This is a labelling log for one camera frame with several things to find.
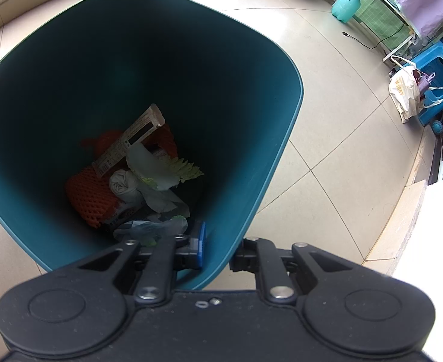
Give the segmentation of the teal spray bottle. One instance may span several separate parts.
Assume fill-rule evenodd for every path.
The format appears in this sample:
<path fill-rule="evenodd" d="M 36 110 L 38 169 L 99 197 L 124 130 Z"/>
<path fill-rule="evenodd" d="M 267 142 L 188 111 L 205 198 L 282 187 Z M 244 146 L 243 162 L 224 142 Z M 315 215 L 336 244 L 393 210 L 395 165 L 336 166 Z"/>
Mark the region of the teal spray bottle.
<path fill-rule="evenodd" d="M 359 10 L 361 0 L 336 0 L 331 13 L 340 22 L 347 23 Z"/>

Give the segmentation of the white metal drying rack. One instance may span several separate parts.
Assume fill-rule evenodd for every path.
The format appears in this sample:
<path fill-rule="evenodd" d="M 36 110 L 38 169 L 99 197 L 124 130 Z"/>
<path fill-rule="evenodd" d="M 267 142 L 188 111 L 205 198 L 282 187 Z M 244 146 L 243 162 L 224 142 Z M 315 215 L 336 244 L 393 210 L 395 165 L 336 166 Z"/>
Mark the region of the white metal drying rack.
<path fill-rule="evenodd" d="M 373 48 L 383 53 L 387 65 L 392 56 L 411 58 L 427 45 L 395 0 L 360 0 L 354 19 L 374 38 Z"/>

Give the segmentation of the white green leaf wrapper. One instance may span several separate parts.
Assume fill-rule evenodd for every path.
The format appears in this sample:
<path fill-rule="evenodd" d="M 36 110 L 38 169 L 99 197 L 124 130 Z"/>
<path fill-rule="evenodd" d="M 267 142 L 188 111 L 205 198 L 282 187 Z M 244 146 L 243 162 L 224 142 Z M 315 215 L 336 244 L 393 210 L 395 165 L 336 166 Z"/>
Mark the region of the white green leaf wrapper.
<path fill-rule="evenodd" d="M 137 190 L 146 204 L 155 212 L 174 211 L 181 200 L 172 192 L 180 183 L 203 176 L 193 163 L 163 154 L 160 158 L 150 153 L 141 143 L 133 145 L 126 155 L 126 163 L 138 180 Z"/>

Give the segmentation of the small pink barcode wrapper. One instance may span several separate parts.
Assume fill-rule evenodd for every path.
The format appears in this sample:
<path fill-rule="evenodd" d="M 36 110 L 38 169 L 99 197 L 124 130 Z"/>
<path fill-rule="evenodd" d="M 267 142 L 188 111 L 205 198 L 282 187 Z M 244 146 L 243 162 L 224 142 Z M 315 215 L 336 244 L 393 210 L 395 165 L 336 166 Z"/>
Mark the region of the small pink barcode wrapper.
<path fill-rule="evenodd" d="M 143 141 L 165 123 L 160 109 L 152 104 L 129 128 L 116 139 L 106 151 L 93 162 L 92 166 L 98 178 L 103 177 L 112 167 L 121 161 L 129 149 Z"/>

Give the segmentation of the white pink tissue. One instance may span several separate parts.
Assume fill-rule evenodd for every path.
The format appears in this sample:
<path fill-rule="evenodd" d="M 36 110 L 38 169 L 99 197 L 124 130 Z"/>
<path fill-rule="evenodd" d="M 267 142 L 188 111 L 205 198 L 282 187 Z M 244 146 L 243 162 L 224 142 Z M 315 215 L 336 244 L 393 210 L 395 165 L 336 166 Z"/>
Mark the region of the white pink tissue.
<path fill-rule="evenodd" d="M 123 202 L 134 203 L 141 197 L 138 182 L 131 171 L 118 170 L 109 178 L 109 188 Z"/>

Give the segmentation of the grey green plastic package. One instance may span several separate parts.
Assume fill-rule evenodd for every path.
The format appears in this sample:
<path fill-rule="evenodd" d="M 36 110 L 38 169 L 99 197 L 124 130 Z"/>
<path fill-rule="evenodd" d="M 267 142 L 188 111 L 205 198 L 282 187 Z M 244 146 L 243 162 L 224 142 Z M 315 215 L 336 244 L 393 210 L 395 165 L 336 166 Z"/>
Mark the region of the grey green plastic package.
<path fill-rule="evenodd" d="M 186 218 L 177 215 L 166 221 L 129 221 L 115 229 L 113 236 L 119 241 L 135 240 L 142 246 L 152 247 L 164 237 L 184 234 L 187 228 Z"/>

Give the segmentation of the green hanging cloth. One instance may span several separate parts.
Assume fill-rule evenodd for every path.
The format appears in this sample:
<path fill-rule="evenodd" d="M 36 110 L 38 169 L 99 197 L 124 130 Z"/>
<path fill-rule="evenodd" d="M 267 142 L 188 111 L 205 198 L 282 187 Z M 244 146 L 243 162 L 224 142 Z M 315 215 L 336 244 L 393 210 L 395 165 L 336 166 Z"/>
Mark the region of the green hanging cloth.
<path fill-rule="evenodd" d="M 413 35 L 410 26 L 398 15 L 395 0 L 361 0 L 355 19 L 367 27 L 388 48 L 394 48 Z"/>

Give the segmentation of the cream tote bag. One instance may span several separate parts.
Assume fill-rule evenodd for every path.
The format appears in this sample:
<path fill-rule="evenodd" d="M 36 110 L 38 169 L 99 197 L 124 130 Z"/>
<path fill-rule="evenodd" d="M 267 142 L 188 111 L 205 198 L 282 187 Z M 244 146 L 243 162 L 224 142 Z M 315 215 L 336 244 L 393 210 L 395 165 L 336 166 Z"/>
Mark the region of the cream tote bag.
<path fill-rule="evenodd" d="M 413 61 L 401 56 L 391 56 L 391 61 L 399 69 L 391 76 L 389 95 L 403 124 L 422 110 L 421 92 L 418 79 L 421 72 Z"/>

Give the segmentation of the orange foam fruit net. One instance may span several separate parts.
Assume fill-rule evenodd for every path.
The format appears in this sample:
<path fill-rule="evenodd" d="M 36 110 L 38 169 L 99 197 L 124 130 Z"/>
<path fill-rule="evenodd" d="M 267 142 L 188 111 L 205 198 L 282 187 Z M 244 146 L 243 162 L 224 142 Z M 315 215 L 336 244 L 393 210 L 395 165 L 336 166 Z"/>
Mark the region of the orange foam fruit net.
<path fill-rule="evenodd" d="M 75 210 L 94 228 L 111 220 L 121 204 L 109 187 L 109 179 L 98 177 L 91 166 L 67 181 L 66 192 Z"/>

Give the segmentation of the red plastic bag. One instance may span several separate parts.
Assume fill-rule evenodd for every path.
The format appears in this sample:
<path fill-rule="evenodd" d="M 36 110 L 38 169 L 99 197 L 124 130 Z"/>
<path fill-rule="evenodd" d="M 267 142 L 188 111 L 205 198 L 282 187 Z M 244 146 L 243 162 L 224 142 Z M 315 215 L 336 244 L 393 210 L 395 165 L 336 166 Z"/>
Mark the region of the red plastic bag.
<path fill-rule="evenodd" d="M 85 150 L 93 151 L 95 158 L 98 158 L 121 135 L 122 131 L 109 130 L 100 134 L 95 138 L 82 139 L 80 141 L 80 145 Z M 162 127 L 158 128 L 155 132 L 150 134 L 147 138 L 145 138 L 142 141 L 142 144 L 152 154 L 154 154 L 156 151 L 163 150 L 171 158 L 176 158 L 178 156 L 177 147 L 168 124 L 164 124 Z"/>

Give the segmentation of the small blue ball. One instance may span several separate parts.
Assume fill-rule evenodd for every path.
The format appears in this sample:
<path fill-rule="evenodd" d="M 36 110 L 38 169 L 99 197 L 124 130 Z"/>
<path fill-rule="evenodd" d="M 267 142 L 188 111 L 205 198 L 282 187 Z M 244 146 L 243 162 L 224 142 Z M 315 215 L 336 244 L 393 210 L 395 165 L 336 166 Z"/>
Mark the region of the small blue ball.
<path fill-rule="evenodd" d="M 432 131 L 438 136 L 443 133 L 443 123 L 440 120 L 432 122 Z"/>

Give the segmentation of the light blue plastic bag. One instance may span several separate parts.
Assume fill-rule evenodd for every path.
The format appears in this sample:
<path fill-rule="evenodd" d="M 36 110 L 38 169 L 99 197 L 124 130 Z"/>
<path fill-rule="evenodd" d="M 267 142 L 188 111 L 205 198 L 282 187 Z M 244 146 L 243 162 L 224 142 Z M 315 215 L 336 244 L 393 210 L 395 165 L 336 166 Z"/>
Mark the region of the light blue plastic bag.
<path fill-rule="evenodd" d="M 443 102 L 443 87 L 430 87 L 424 92 L 423 109 L 427 110 Z"/>

